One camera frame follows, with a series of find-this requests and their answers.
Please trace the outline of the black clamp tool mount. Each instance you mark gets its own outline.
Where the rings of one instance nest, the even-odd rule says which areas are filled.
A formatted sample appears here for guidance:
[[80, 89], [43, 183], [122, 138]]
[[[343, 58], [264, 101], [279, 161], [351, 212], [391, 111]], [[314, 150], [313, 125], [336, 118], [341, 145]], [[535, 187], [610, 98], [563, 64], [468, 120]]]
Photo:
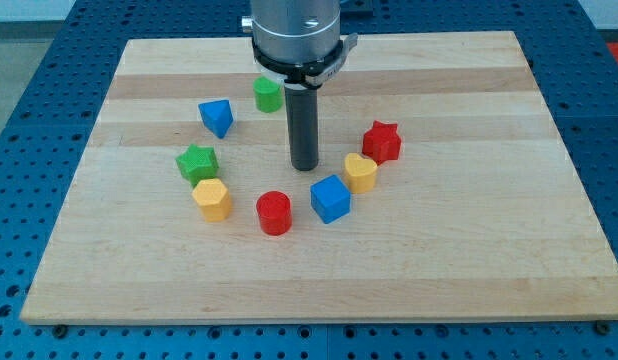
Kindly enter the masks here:
[[252, 42], [254, 61], [263, 76], [286, 87], [317, 90], [344, 66], [349, 52], [356, 47], [358, 34], [347, 35], [325, 57], [312, 62], [285, 63], [268, 57]]

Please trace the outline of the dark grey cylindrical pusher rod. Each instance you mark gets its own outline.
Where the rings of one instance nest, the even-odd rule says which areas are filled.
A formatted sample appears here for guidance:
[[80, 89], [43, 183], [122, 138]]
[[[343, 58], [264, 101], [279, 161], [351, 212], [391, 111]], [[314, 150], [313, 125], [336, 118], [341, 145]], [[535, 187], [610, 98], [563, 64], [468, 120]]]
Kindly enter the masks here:
[[285, 106], [291, 164], [313, 170], [319, 162], [317, 91], [286, 87]]

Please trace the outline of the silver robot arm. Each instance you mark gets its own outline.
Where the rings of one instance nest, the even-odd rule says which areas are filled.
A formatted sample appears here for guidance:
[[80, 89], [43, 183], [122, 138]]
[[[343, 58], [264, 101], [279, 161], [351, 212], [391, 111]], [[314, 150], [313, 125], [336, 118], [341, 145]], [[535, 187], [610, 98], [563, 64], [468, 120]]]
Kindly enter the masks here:
[[251, 0], [242, 20], [262, 73], [284, 87], [290, 162], [319, 163], [317, 92], [344, 66], [358, 35], [341, 36], [338, 0]]

